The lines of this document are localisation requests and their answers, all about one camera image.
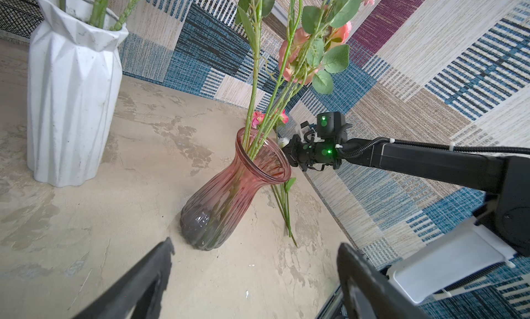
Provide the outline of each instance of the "black cable sleeve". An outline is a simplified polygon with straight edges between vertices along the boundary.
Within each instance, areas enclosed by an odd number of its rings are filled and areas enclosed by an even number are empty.
[[[394,141],[394,143],[396,143],[396,144],[404,144],[404,145],[412,145],[412,146],[419,146],[419,147],[423,147],[423,148],[449,150],[449,145],[445,145],[445,144],[404,141],[404,140],[401,140],[401,139],[396,139]]]
[[[337,143],[337,140],[335,140],[336,144],[342,143],[342,136],[339,140],[340,143]],[[350,158],[356,155],[361,154],[368,148],[384,142],[390,142],[389,138],[386,137],[377,137],[373,139],[372,141],[366,143],[365,145],[361,146],[360,148],[351,151],[351,152],[345,152],[341,148],[337,148],[337,151],[342,157]],[[394,141],[396,144],[402,144],[402,145],[411,145],[411,146],[417,146],[417,147],[423,147],[423,148],[431,148],[431,149],[440,149],[440,150],[449,150],[450,146],[445,144],[436,144],[436,143],[423,143],[423,142],[414,142],[414,141],[405,141],[396,139]],[[520,147],[508,147],[508,146],[455,146],[453,148],[453,151],[455,152],[499,152],[499,153],[512,153],[512,154],[524,154],[524,155],[530,155],[530,148],[520,148]]]
[[[529,148],[518,148],[511,146],[455,146],[458,152],[501,152],[530,155]]]

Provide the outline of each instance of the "cable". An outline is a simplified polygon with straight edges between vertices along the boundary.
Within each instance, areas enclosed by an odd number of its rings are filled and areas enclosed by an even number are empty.
[[[310,170],[316,170],[317,172],[321,172],[322,170],[324,170],[324,167],[326,167],[326,164],[322,164],[322,168],[317,170],[316,168],[314,168],[313,166],[308,166],[308,169]]]
[[[339,145],[342,144],[342,135],[344,134],[344,132],[346,130],[348,130],[352,126],[353,126],[352,124],[347,123],[341,128],[341,130],[335,136],[335,145],[336,144],[339,144]],[[336,148],[336,150],[339,153],[339,156],[341,156],[343,158],[351,158],[351,157],[360,155],[361,153],[363,153],[367,149],[371,148],[375,144],[384,143],[384,142],[390,142],[390,138],[377,137],[377,138],[371,140],[370,142],[362,145],[360,148],[357,148],[357,149],[355,149],[354,151],[351,151],[351,152],[346,152],[341,147]]]
[[[308,131],[307,133],[304,134],[304,140],[305,140],[306,143],[309,143],[309,142],[311,142],[311,141],[313,141],[315,139],[315,137],[313,136],[313,139],[309,140],[309,135],[311,135],[311,134],[315,134],[315,130],[314,129],[311,129],[310,131]]]
[[[351,128],[352,125],[347,123],[345,124],[341,130],[337,133],[335,137],[335,144],[342,144],[342,135],[346,130]],[[354,151],[346,152],[342,149],[342,147],[337,147],[337,152],[339,153],[339,156],[344,158],[351,158],[357,155],[360,155],[364,151],[368,150],[369,148],[373,147],[376,144],[379,143],[390,143],[391,139],[386,137],[377,137],[371,140],[370,142],[362,145],[361,147],[355,149]],[[449,146],[445,144],[436,144],[436,143],[423,143],[423,142],[414,142],[414,141],[405,141],[396,139],[394,140],[394,143],[396,144],[402,144],[402,145],[410,145],[410,146],[417,146],[417,147],[424,147],[424,148],[431,148],[431,149],[440,149],[440,150],[451,150],[458,151],[458,152],[501,152],[501,153],[512,153],[512,154],[525,154],[530,155],[530,148],[520,148],[520,147],[506,147],[506,146],[499,146],[499,147],[481,147],[481,146],[473,146],[473,147],[466,147],[466,146]]]

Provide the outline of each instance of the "green leaf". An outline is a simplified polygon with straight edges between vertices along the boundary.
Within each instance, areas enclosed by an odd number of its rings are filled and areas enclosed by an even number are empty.
[[[322,38],[317,38],[309,47],[306,60],[308,61],[308,64],[311,67],[317,67],[322,61],[323,56],[324,56],[324,41],[322,41]]]
[[[248,8],[250,6],[250,2],[252,0],[239,0],[239,2],[237,3],[237,5],[239,7],[241,7],[241,9],[243,11],[245,11],[245,14],[247,13],[248,11]],[[237,14],[235,15],[235,24],[240,24],[241,23],[241,16],[239,16],[239,12],[237,12]]]
[[[247,12],[245,12],[241,7],[237,6],[237,13],[241,17],[243,28],[245,28],[245,32],[247,33],[248,44],[250,44],[250,47],[255,50],[256,33],[254,32],[254,27],[252,27],[252,23],[250,23],[250,19],[248,18]]]
[[[289,192],[291,190],[291,187],[293,184],[295,184],[296,178],[291,177],[286,183],[285,183],[285,192]]]
[[[334,74],[348,68],[350,64],[350,45],[335,46],[324,55],[324,69]]]
[[[263,0],[261,4],[261,16],[266,17],[274,7],[274,0]]]
[[[305,6],[301,14],[301,26],[308,34],[314,34],[320,17],[320,8],[316,6]]]
[[[313,87],[318,93],[329,95],[333,92],[333,79],[331,75],[322,69],[313,77]]]
[[[331,26],[333,28],[341,28],[359,10],[362,0],[337,0],[333,9],[331,10]]]
[[[274,125],[274,130],[276,131],[277,129],[281,129],[285,127],[285,124],[283,123],[282,120],[276,120],[276,124]]]

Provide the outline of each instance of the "pink glass vase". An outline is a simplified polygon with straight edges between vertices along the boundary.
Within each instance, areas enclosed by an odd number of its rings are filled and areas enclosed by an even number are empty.
[[[232,234],[256,192],[264,185],[286,182],[291,167],[278,145],[266,140],[254,162],[242,146],[242,128],[237,132],[235,158],[184,205],[180,227],[185,240],[202,250],[220,247]],[[251,130],[254,138],[257,130]]]

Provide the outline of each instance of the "striped fabric wall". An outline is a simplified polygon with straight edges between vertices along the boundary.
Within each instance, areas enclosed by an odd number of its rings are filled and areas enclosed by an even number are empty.
[[[530,147],[530,0],[381,0],[353,22],[350,66],[332,75],[331,95],[309,88],[289,104],[283,136],[338,110],[349,137]],[[307,176],[378,268],[454,229],[484,197],[351,164]],[[530,317],[530,259],[513,262],[421,308],[433,318]]]
[[[246,107],[251,49],[234,24],[238,0],[141,0],[120,47],[126,75]],[[110,0],[121,13],[127,0]],[[287,0],[278,0],[286,7]],[[305,4],[320,0],[304,0]],[[31,21],[39,21],[38,14]],[[11,21],[1,29],[29,35]],[[530,147],[530,0],[376,0],[352,19],[350,65],[335,90],[303,88],[280,130],[340,111],[349,137],[394,137],[460,145]],[[284,29],[263,26],[256,108],[275,82]],[[469,217],[484,194],[452,184],[343,164],[306,174],[352,243],[378,268],[406,258]],[[433,318],[530,317],[530,260],[516,258],[421,308]]]

